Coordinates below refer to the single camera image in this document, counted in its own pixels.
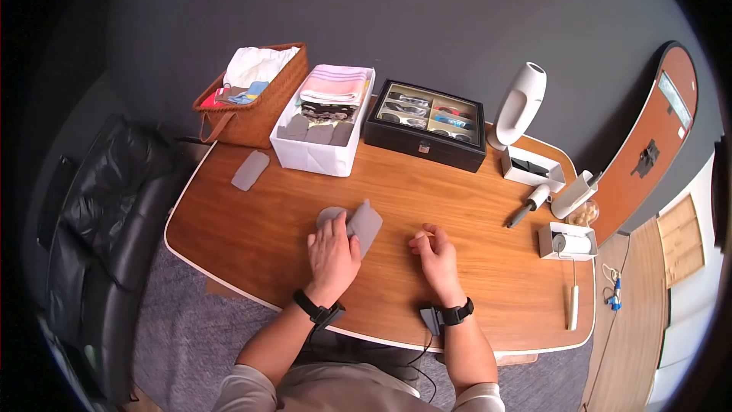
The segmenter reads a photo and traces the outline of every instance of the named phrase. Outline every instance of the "wrist device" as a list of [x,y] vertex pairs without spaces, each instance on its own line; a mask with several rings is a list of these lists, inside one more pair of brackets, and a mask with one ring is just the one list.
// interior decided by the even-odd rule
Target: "wrist device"
[[459,325],[468,315],[472,315],[473,309],[473,302],[468,298],[468,302],[462,307],[450,307],[449,309],[425,307],[419,310],[419,314],[430,332],[439,336],[443,325]]
[[332,324],[345,313],[345,307],[340,305],[338,301],[335,301],[335,304],[329,309],[323,306],[316,306],[303,290],[295,291],[292,299],[295,301],[295,304],[300,306],[310,316],[310,321],[316,324],[315,331]]

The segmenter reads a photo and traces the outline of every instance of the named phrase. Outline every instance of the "basket handle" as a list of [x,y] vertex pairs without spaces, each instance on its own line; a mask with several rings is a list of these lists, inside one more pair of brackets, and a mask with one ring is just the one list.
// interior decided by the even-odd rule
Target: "basket handle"
[[219,134],[224,130],[224,127],[228,124],[229,120],[233,118],[233,115],[236,114],[236,112],[226,112],[224,113],[224,116],[221,117],[221,120],[216,124],[216,127],[213,131],[211,131],[210,135],[204,139],[204,124],[206,124],[206,113],[201,114],[201,132],[198,133],[199,138],[201,139],[201,142],[203,143],[210,143],[213,142],[215,139],[219,137]]

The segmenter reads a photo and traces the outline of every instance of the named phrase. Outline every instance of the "black wristband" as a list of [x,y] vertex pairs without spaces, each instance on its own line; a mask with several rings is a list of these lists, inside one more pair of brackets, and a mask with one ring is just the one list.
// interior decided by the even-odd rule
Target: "black wristband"
[[345,307],[340,305],[338,301],[335,301],[335,304],[330,309],[323,306],[316,306],[303,290],[295,290],[295,293],[292,294],[292,299],[295,301],[295,304],[300,306],[310,316],[310,321],[316,324],[316,331],[330,325],[345,312]]
[[450,307],[442,309],[442,320],[447,326],[459,325],[468,315],[473,313],[473,302],[468,298],[468,302],[462,307]]

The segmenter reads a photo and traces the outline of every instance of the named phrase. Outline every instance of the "black leather chair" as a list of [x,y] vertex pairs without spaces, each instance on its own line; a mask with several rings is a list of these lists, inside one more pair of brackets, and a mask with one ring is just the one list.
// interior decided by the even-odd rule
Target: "black leather chair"
[[192,164],[172,141],[110,117],[79,166],[50,248],[49,328],[107,402],[130,401],[138,308],[165,219]]

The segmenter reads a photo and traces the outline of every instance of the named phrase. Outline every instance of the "white box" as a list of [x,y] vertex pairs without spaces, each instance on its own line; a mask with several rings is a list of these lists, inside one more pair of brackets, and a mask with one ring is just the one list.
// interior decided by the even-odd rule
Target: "white box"
[[[570,235],[586,235],[592,247],[587,254],[581,253],[562,253],[562,257],[554,251],[554,237],[552,233],[570,234]],[[591,227],[575,226],[574,224],[551,222],[539,230],[539,256],[545,260],[567,260],[572,261],[588,261],[597,256],[597,239],[595,238],[594,229]]]
[[[526,170],[518,169],[513,166],[511,158],[520,159],[522,161],[530,161],[549,170],[549,178],[536,175]],[[564,180],[564,172],[562,165],[553,159],[546,158],[531,151],[522,150],[516,147],[506,147],[501,155],[501,166],[504,171],[504,179],[517,181],[518,183],[526,183],[533,187],[538,187],[545,183],[553,192],[559,192],[567,182]]]
[[275,128],[270,133],[270,142],[272,143],[272,147],[274,147],[274,152],[277,153],[277,158],[282,167],[333,175],[334,177],[348,177],[351,175],[353,158],[356,156],[356,147],[358,147],[359,138],[361,137],[361,124],[363,124],[368,114],[368,105],[371,102],[371,93],[375,80],[376,70],[371,69],[371,82],[369,82],[361,105],[354,113],[353,132],[345,147],[300,142],[277,137],[278,126],[287,126],[290,119],[295,115],[298,108],[295,102],[300,97],[301,84],[282,111],[277,123],[274,125]]

